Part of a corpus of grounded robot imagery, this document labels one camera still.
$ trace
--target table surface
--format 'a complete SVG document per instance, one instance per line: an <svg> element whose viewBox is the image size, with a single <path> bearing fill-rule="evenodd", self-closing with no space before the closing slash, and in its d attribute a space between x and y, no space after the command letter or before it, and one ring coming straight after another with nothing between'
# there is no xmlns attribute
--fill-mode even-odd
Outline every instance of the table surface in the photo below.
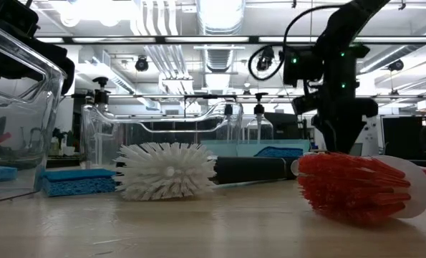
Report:
<svg viewBox="0 0 426 258"><path fill-rule="evenodd" d="M0 203L4 257L426 257L426 212L360 228L311 211L295 181L222 187L183 201L117 193Z"/></svg>

